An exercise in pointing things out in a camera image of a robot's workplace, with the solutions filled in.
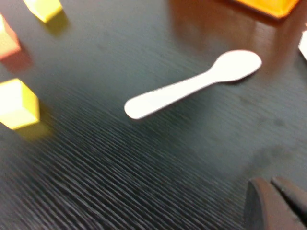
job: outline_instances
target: orange object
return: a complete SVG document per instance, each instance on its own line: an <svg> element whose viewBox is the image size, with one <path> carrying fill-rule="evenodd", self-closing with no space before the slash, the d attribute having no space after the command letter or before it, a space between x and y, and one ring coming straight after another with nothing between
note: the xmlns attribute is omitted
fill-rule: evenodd
<svg viewBox="0 0 307 230"><path fill-rule="evenodd" d="M0 14L0 59L20 51L18 37Z"/></svg>
<svg viewBox="0 0 307 230"><path fill-rule="evenodd" d="M287 16L299 0L237 0L275 18Z"/></svg>

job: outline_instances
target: spoon bowl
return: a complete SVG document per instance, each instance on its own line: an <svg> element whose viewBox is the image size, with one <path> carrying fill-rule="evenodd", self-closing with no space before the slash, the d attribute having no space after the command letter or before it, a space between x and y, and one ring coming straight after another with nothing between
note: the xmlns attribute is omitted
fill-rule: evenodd
<svg viewBox="0 0 307 230"><path fill-rule="evenodd" d="M217 82L240 80L262 65L261 58L248 50L232 50L220 55L210 71L219 74Z"/></svg>

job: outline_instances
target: white object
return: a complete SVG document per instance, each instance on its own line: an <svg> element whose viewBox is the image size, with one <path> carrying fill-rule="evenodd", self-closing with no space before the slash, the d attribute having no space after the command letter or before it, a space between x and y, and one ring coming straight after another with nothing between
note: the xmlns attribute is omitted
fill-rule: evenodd
<svg viewBox="0 0 307 230"><path fill-rule="evenodd" d="M206 86L246 77L260 66L260 57L251 51L228 51L205 73L131 98L124 109L132 119L141 119Z"/></svg>
<svg viewBox="0 0 307 230"><path fill-rule="evenodd" d="M303 56L307 59L307 30L303 32L298 48L302 52Z"/></svg>

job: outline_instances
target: table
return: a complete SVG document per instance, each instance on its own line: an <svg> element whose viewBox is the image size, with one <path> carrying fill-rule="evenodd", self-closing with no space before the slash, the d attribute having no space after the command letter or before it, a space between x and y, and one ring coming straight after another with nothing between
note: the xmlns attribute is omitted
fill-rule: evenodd
<svg viewBox="0 0 307 230"><path fill-rule="evenodd" d="M211 0L61 2L48 25L0 2L23 44L0 80L20 78L48 118L26 135L0 127L0 229L239 230L249 178L307 189L306 1L279 22ZM124 113L241 48L263 61L250 78Z"/></svg>

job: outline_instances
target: toy block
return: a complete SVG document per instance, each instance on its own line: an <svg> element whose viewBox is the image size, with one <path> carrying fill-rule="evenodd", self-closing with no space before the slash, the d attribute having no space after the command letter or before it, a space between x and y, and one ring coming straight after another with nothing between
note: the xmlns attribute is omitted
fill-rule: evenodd
<svg viewBox="0 0 307 230"><path fill-rule="evenodd" d="M29 10L44 23L62 11L59 0L24 0Z"/></svg>
<svg viewBox="0 0 307 230"><path fill-rule="evenodd" d="M19 79L0 84L0 121L13 130L40 121L38 98Z"/></svg>
<svg viewBox="0 0 307 230"><path fill-rule="evenodd" d="M18 37L0 14L0 59L20 51Z"/></svg>

